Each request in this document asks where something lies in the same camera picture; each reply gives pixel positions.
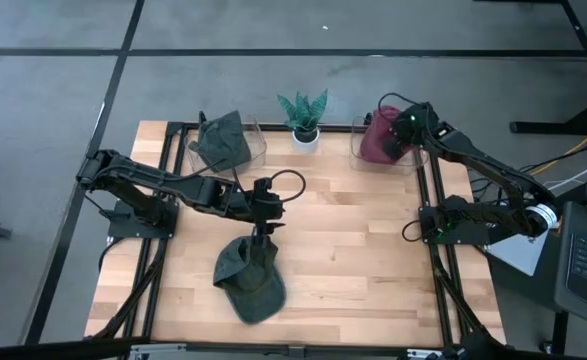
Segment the silver closed laptop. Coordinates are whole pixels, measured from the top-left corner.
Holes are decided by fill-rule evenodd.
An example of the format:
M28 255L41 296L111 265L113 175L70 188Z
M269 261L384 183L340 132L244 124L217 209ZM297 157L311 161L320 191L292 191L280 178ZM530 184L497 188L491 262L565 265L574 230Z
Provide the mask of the silver closed laptop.
M521 273L532 277L547 236L547 232L534 239L524 235L513 235L490 245L487 252Z

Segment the black aluminium frame rail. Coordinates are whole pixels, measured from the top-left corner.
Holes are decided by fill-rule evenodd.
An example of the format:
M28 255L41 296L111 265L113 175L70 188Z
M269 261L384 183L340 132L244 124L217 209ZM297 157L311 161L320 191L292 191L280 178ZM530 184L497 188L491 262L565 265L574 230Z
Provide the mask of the black aluminium frame rail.
M226 352L282 355L293 359L346 354L403 358L409 349L435 348L360 347L316 345L259 345L230 343L150 343L146 338L90 339L61 343L0 347L0 360L104 360L107 358L167 352ZM517 350L503 345L498 360L587 360L587 357Z
M177 127L176 130L171 129L171 124L169 122L165 123L164 128L164 140L162 143L162 151L158 161L158 168L161 170L165 170L167 166L167 162L169 159L169 152L171 149L172 138L175 132L180 131L180 127ZM143 285L142 280L147 272L147 267L149 264L149 254L151 253L152 248L152 239L151 238L144 238L140 239L140 252L138 256L138 262L136 267L136 273L133 281L132 287L132 295L136 295L135 302L132 305L132 308L128 312L125 321L123 323L122 328L122 336L123 337L131 337L134 335L134 328L135 328L135 321L137 317L137 312L139 308L139 301L142 298L142 295L146 291L148 285Z
M286 131L290 129L284 124L278 123L258 123L262 131ZM167 133L174 134L177 130L197 130L199 125L195 122L169 122L167 125ZM366 125L340 125L340 124L320 124L319 130L321 132L338 132L338 133L364 133L367 130Z
M176 175L180 175L182 171L182 163L184 157L184 132L185 127L182 123L169 122L167 124L165 139L163 142L160 164L164 165L165 168L165 166L167 165L167 161L169 160L169 153L172 147L173 138L177 137L177 152L174 158L174 165L172 171L172 173ZM158 264L158 268L150 284L148 303L142 327L142 335L146 337L151 337L152 334L153 323L155 320L155 312L159 299L162 272L167 253L168 241L168 238L161 238L158 240L158 247L154 257L154 260Z
M445 196L445 192L444 192L444 186L443 186L442 175L441 175L440 164L439 164L439 156L441 155L441 149L437 145L432 145L429 150L429 155L431 158L430 166L431 166L433 185L434 185L434 189L435 189L435 196L437 198L437 203L439 205L442 205L444 203L446 196ZM461 299L463 299L463 288L462 288L462 283L461 283L461 278L460 278L460 273L459 273L459 267L458 267L457 254L455 251L455 247L447 239L446 234L442 235L442 239L439 241L439 244L443 245L444 249L445 249L448 274L451 279L451 283L453 285L453 288L455 290L455 294L457 294ZM460 336L464 337L472 331L472 328L470 327L470 325L466 321L466 318L464 317L464 314L459 309L459 307L456 307L456 312L457 312L457 319L458 319L458 323L459 323Z
M420 212L425 210L430 205L429 189L426 179L426 173L424 170L424 161L422 160L422 153L420 149L417 149L414 155L414 160L419 163L416 173L420 191L421 206L419 207L419 218ZM439 318L440 330L442 335L443 346L446 347L453 343L452 329L450 324L449 312L447 308L447 300L445 296L444 288L437 277L437 265L436 261L439 259L439 250L436 245L432 245L427 239L427 231L422 231L422 242L428 249L429 263L431 266L434 282L434 291L436 298L436 309Z

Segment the snake plant in white pot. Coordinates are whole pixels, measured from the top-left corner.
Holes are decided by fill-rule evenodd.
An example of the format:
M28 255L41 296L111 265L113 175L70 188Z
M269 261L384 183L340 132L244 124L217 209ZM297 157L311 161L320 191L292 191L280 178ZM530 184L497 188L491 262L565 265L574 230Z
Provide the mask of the snake plant in white pot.
M321 119L328 102L325 89L313 101L307 95L297 92L293 101L277 95L281 108L287 115L284 125L290 129L293 147L300 154L313 154L319 147Z

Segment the clear plastic bin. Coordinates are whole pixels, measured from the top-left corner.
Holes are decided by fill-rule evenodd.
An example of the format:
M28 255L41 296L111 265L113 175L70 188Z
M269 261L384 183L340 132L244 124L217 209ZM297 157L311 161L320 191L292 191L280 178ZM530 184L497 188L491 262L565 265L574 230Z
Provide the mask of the clear plastic bin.
M364 117L362 117L362 116L355 117L352 121L352 125L364 125ZM368 163L368 162L363 161L359 156L359 149L360 149L361 144L364 140L365 132L364 133L351 132L351 135L350 135L349 164L353 170L360 171L360 172L391 174L391 175L400 175L400 176L411 175L417 170L419 163L414 160L414 155L415 155L415 152L417 149L413 149L412 155L413 155L414 164L410 165L410 166L379 165L379 164L373 164L373 163ZM429 156L424 150L421 150L421 153L422 153L422 160L424 161L424 166L425 166L429 163Z
M188 148L188 143L191 141L195 141L198 137L197 129L195 133L188 135L187 139L185 140L187 155L189 156L189 162L191 164L191 169L193 172L201 171L204 175L231 177L233 175L233 172L236 172L238 175L240 175L242 173L249 172L253 169L262 167L264 165L267 144L263 137L261 129L259 128L257 122L252 118L243 121L241 116L241 121L244 127L244 135L251 150L251 161L223 172L214 173L205 165L205 163L201 160L198 154L196 154Z

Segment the silver metal bracket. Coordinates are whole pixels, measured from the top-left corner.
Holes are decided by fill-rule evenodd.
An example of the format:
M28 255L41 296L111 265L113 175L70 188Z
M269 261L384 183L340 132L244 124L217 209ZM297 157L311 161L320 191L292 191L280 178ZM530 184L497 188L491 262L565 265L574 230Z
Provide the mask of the silver metal bracket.
M453 350L425 350L409 349L403 360L465 360L467 352L465 349Z

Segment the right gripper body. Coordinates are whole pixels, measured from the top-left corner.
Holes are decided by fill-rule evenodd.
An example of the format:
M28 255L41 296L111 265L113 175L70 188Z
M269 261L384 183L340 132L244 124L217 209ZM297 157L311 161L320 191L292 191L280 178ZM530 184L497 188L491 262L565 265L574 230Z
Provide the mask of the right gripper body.
M401 146L434 150L436 148L434 131L438 122L439 116L429 102L410 106L401 114Z

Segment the black desk foot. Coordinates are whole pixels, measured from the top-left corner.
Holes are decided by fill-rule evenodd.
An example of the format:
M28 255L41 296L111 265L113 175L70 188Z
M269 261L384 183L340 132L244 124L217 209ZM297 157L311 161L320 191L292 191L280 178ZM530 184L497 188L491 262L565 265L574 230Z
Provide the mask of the black desk foot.
M564 122L511 122L509 129L516 134L587 136L587 107Z

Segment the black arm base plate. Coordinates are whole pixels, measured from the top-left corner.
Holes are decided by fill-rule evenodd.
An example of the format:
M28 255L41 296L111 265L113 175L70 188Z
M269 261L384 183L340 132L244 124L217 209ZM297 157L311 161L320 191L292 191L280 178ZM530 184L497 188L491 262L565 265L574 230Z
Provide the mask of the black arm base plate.
M422 241L436 245L485 245L488 231L484 224L468 219L446 218L437 207L421 207L418 219Z
M109 229L107 235L114 238L171 238L176 229L179 205L167 201L163 219L151 224L137 216L134 209L118 200L113 210L107 212Z

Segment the black diagonal frame brace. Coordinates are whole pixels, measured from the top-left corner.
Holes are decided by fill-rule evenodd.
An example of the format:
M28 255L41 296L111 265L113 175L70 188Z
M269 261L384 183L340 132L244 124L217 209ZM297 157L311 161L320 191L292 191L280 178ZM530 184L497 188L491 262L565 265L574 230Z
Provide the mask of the black diagonal frame brace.
M142 295L142 298L139 301L139 307L140 307L140 302L143 300L143 297L146 297L145 312L146 312L147 303L148 303L150 284L151 284L151 282L157 272L157 268L158 268L158 264L154 260L156 251L154 253L154 256L153 256L151 262L149 262L149 264L148 264L147 272L142 280L143 285L148 285L148 287L146 288L146 291L144 292L144 294ZM131 338L135 335L135 328L134 328L134 335L133 336L131 336L131 337L123 337L122 336L123 323L125 321L125 318L126 318L128 312L132 308L132 305L135 302L135 298L136 298L136 295L131 294L132 287L133 287L133 283L132 283L131 287L128 289L128 294L124 298L124 301L121 303L121 305L119 307L116 308L116 311L108 319L108 321L105 323L105 325L99 331L97 331L96 333L91 335L92 338L95 338L95 339L115 339L118 334L120 334L121 338Z
M439 259L436 261L436 265L437 265L437 277L438 277L438 280L441 283L442 287L444 288L445 296L446 297L449 296L451 298L451 300L454 303L455 310L456 310L456 307L459 307L459 309L462 311L462 313L464 314L464 317L466 318L466 321L468 322L468 324L472 328L472 331L470 333L482 332L482 333L488 333L491 335L489 330L480 322L479 318L477 317L477 315L472 310L471 306L468 304L468 302L464 298L464 292L463 292L463 299L461 299L457 294L455 294L455 290L453 288L453 285L451 283L451 279L448 274L448 267L443 264L442 259L440 257L440 253L439 253Z

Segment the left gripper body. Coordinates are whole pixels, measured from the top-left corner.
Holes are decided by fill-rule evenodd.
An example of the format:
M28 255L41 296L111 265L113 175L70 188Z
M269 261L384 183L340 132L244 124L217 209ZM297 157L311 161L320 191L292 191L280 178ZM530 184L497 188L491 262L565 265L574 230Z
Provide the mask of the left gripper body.
M246 195L255 233L273 233L275 229L283 227L280 222L283 216L283 203L274 193L249 191Z

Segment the black side table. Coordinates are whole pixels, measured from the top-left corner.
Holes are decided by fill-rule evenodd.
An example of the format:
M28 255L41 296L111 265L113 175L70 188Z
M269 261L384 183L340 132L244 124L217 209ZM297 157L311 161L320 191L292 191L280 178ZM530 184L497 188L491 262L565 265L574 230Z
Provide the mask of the black side table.
M559 248L556 237L546 239L532 277L487 254L508 344L524 350L565 352L569 315L553 300Z

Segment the dark green baseball cap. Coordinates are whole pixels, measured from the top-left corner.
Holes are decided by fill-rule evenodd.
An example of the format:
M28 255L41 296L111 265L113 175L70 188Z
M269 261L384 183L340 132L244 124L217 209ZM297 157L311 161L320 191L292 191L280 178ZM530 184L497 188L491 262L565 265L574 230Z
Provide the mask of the dark green baseball cap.
M199 125L198 137L188 143L188 148L198 154L214 173L250 162L252 158L241 115L237 110L216 119L208 119L204 126Z
M213 286L224 291L245 324L267 320L286 302L286 287L275 264L277 253L270 241L255 244L250 236L232 240L219 253Z

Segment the black rounded object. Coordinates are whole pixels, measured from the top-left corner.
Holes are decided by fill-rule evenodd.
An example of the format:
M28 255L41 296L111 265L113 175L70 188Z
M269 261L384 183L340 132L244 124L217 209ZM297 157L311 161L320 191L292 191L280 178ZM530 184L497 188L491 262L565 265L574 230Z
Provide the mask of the black rounded object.
M473 332L463 336L460 344L428 352L424 360L498 360L502 348L490 334Z

